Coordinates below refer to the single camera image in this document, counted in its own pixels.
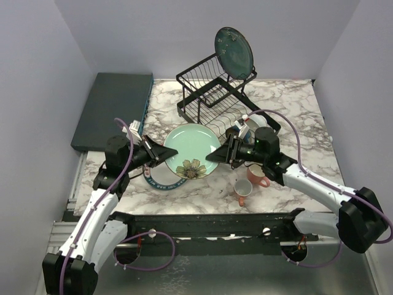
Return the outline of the orange plate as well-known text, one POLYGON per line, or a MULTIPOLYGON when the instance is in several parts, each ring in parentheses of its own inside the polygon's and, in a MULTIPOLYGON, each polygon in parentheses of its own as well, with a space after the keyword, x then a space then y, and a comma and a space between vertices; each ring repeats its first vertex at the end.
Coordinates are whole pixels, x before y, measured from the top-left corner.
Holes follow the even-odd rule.
POLYGON ((178 126, 167 135, 163 145, 177 151, 177 154, 165 160, 165 163, 171 172, 181 178, 204 178, 219 165, 206 160, 206 156, 218 149, 221 143, 217 135, 204 125, 178 126))

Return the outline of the plain pink mug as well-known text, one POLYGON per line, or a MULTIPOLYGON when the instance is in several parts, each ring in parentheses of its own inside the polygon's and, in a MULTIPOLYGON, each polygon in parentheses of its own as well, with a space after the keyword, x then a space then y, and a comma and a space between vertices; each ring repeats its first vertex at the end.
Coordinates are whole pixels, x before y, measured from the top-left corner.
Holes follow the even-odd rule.
POLYGON ((257 184, 262 187, 269 187, 270 180, 265 176, 262 168, 257 164, 251 164, 248 166, 247 171, 247 178, 252 184, 257 184))

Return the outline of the printed salmon coffee mug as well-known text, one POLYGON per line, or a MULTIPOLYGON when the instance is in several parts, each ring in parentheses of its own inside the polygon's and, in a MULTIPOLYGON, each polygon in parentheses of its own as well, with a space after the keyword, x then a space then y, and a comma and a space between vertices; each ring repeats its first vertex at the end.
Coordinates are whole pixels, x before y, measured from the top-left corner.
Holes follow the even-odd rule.
POLYGON ((234 184, 234 193, 237 196, 239 206, 244 206, 244 200, 252 192, 253 186, 248 179, 239 179, 234 184))

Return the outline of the white bowl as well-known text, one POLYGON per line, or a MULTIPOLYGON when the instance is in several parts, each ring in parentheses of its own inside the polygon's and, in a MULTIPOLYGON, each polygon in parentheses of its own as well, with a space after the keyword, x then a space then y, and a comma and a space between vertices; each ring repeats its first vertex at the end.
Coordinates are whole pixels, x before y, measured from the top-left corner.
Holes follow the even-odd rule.
POLYGON ((259 127, 267 127, 267 120, 259 114, 253 114, 246 120, 246 125, 251 131, 256 131, 259 127))

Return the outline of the black wire dish rack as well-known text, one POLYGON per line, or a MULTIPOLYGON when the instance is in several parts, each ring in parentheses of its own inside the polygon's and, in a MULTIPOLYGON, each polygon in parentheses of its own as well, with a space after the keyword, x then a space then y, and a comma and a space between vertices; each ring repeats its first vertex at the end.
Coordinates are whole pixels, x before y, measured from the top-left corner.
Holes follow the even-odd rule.
POLYGON ((188 123, 212 129, 221 141, 235 120, 260 108, 246 95, 245 86, 257 77, 253 69, 245 80, 236 80, 212 54, 176 75, 182 86, 177 113, 188 123))

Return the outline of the blue glazed floral plate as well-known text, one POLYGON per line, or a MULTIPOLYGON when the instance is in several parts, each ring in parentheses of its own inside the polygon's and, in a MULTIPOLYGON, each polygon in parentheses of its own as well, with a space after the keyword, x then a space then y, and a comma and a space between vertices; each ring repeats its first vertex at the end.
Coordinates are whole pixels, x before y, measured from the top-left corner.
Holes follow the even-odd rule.
POLYGON ((223 27, 216 33, 214 49, 222 69, 237 80, 247 79, 254 67, 254 56, 246 38, 236 29, 223 27))

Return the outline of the dark bowl beige inside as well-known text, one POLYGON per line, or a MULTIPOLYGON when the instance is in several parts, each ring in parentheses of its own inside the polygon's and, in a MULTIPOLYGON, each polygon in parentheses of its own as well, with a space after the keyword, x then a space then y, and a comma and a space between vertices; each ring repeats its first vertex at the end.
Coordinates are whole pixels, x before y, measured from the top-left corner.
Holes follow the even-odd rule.
POLYGON ((235 127, 231 127, 231 128, 226 129, 225 136, 226 136, 226 138, 229 138, 230 135, 237 135, 238 133, 239 133, 239 131, 235 127))

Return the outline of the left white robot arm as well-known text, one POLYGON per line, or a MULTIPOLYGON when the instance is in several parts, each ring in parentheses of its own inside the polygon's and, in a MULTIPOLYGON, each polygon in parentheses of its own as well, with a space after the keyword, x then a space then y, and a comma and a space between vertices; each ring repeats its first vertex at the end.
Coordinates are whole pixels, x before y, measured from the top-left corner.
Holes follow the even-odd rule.
POLYGON ((58 252, 46 254, 42 262, 47 294, 95 292, 98 273, 115 247, 140 236, 134 216, 114 211, 130 182, 129 172, 156 167, 178 152, 148 136, 138 144, 113 136, 104 153, 105 161, 94 179, 85 211, 58 252))

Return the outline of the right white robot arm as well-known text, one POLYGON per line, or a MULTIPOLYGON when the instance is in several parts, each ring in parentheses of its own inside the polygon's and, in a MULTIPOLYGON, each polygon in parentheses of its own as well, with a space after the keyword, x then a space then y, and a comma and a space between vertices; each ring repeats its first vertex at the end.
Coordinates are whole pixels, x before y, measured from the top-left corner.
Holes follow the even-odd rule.
POLYGON ((380 236, 392 229, 373 191, 342 186, 305 169, 300 160, 280 151, 279 138, 270 127, 258 128, 253 144, 230 136, 206 160, 260 164, 269 180, 295 189, 330 210, 329 213, 295 210, 282 226, 288 240, 298 240, 303 234, 325 235, 340 239, 356 253, 364 253, 372 244, 381 243, 380 236))

